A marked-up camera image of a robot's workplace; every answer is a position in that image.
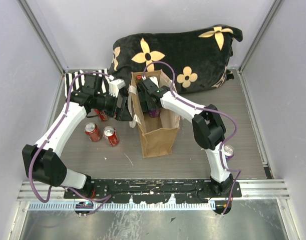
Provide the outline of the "purple grape can back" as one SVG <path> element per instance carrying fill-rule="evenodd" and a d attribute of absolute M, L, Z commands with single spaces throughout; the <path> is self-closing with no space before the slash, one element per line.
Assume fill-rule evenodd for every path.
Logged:
<path fill-rule="evenodd" d="M 149 110 L 148 114 L 149 114 L 149 117 L 151 118 L 157 118 L 160 115 L 160 109 Z"/>

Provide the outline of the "purple grape can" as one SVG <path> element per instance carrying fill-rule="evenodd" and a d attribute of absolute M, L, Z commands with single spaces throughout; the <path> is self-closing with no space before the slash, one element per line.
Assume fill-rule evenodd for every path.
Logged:
<path fill-rule="evenodd" d="M 160 109 L 149 110 L 148 114 L 149 114 L 149 117 L 151 118 L 157 118 L 160 115 Z"/>
<path fill-rule="evenodd" d="M 224 150 L 224 155 L 226 160 L 230 160 L 234 157 L 234 148 L 233 146 L 229 145 L 229 144 L 225 144 L 223 147 Z"/>

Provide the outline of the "brown jute canvas bag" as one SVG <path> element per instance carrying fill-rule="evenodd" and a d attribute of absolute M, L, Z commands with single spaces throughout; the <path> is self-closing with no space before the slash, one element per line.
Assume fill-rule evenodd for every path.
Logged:
<path fill-rule="evenodd" d="M 148 112 L 143 112 L 137 89 L 140 80 L 136 79 L 136 75 L 142 74 L 140 72 L 131 73 L 128 106 L 133 110 L 130 127 L 138 126 L 142 156 L 152 158 L 171 154 L 179 130 L 180 115 L 163 108 L 160 109 L 160 115 L 156 118 L 149 117 Z"/>

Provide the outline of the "purple grape can front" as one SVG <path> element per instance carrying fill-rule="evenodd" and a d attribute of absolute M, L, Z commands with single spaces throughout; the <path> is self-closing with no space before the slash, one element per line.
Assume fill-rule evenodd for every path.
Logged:
<path fill-rule="evenodd" d="M 225 144 L 223 147 L 224 150 L 224 155 L 226 160 L 230 160 L 234 157 L 234 148 L 233 146 L 229 145 L 229 144 Z"/>

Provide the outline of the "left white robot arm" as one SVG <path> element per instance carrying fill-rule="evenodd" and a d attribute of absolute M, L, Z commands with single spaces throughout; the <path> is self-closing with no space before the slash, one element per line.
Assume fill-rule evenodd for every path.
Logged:
<path fill-rule="evenodd" d="M 27 144 L 22 150 L 26 175 L 39 201 L 49 199 L 39 195 L 35 181 L 69 188 L 81 198 L 94 194 L 91 177 L 68 169 L 60 156 L 75 128 L 93 109 L 118 121 L 131 121 L 125 89 L 124 80 L 100 71 L 81 71 L 72 78 L 61 114 L 34 145 Z"/>

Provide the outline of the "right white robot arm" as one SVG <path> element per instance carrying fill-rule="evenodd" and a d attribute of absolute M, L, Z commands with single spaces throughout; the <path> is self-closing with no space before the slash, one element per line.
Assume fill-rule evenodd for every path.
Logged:
<path fill-rule="evenodd" d="M 211 189 L 218 197 L 232 187 L 233 176 L 225 156 L 226 128 L 217 108 L 203 106 L 182 98 L 170 87 L 158 87 L 154 77 L 136 76 L 137 91 L 143 112 L 170 110 L 192 124 L 196 143 L 205 150 L 211 169 Z"/>

